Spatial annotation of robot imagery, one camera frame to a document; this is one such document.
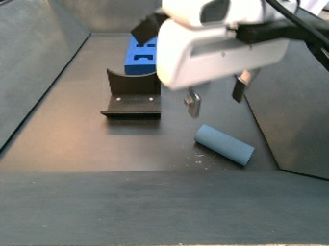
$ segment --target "bin floor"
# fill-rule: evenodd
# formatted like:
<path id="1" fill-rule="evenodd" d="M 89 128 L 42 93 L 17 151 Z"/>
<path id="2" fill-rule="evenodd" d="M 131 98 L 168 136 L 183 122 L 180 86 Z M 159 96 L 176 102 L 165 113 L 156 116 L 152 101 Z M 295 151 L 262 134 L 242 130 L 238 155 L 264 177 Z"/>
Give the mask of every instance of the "bin floor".
<path id="1" fill-rule="evenodd" d="M 161 87 L 159 120 L 108 120 L 107 68 L 123 73 L 129 35 L 92 35 L 0 156 L 0 172 L 278 170 L 247 103 L 231 99 L 227 77 L 195 87 L 200 117 L 184 90 Z M 194 142 L 207 124 L 255 148 L 246 167 Z"/>

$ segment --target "gray surface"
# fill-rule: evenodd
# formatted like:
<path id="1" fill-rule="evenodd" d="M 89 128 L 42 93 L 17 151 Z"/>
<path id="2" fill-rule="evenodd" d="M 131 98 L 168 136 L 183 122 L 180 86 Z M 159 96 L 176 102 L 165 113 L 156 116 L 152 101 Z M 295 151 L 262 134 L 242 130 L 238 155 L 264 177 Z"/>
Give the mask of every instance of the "gray surface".
<path id="1" fill-rule="evenodd" d="M 57 0 L 92 33 L 128 33 L 159 0 Z"/>
<path id="2" fill-rule="evenodd" d="M 161 88 L 160 120 L 109 121 L 107 68 L 123 73 L 129 36 L 92 35 L 0 155 L 0 171 L 278 170 L 247 107 L 231 99 L 234 78 L 196 87 L 194 120 L 184 91 Z M 207 124 L 255 147 L 246 168 L 200 144 Z"/>
<path id="3" fill-rule="evenodd" d="M 329 243 L 329 182 L 283 172 L 0 174 L 1 245 Z"/>
<path id="4" fill-rule="evenodd" d="M 329 73 L 303 43 L 263 68 L 246 98 L 279 168 L 329 178 Z"/>
<path id="5" fill-rule="evenodd" d="M 0 149 L 87 36 L 52 0 L 0 6 Z"/>

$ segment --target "blue object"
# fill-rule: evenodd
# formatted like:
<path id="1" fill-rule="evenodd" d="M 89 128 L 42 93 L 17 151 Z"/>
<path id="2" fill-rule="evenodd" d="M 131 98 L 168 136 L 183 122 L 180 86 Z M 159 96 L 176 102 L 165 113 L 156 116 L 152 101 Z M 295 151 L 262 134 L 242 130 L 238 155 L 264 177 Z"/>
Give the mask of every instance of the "blue object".
<path id="1" fill-rule="evenodd" d="M 140 45 L 131 36 L 125 53 L 124 72 L 127 75 L 143 75 L 155 72 L 156 37 Z"/>
<path id="2" fill-rule="evenodd" d="M 232 136 L 203 125 L 198 130 L 194 140 L 239 165 L 247 165 L 254 147 L 240 142 Z"/>

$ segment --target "blue block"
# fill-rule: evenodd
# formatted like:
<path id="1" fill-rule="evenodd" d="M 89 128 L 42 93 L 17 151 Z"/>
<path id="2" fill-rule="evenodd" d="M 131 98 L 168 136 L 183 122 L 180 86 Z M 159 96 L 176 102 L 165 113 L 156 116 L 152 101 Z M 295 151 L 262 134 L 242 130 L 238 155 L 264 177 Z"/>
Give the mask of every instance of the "blue block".
<path id="1" fill-rule="evenodd" d="M 140 45 L 131 36 L 125 53 L 124 72 L 127 75 L 143 75 L 155 72 L 156 37 Z"/>

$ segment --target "foam roller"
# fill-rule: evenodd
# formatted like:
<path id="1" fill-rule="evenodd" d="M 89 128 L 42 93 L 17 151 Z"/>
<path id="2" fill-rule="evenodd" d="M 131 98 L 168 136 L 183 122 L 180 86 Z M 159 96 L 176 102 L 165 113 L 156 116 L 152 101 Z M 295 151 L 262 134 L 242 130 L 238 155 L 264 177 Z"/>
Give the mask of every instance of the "foam roller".
<path id="1" fill-rule="evenodd" d="M 254 147 L 232 136 L 203 125 L 196 132 L 194 140 L 239 165 L 247 165 Z"/>

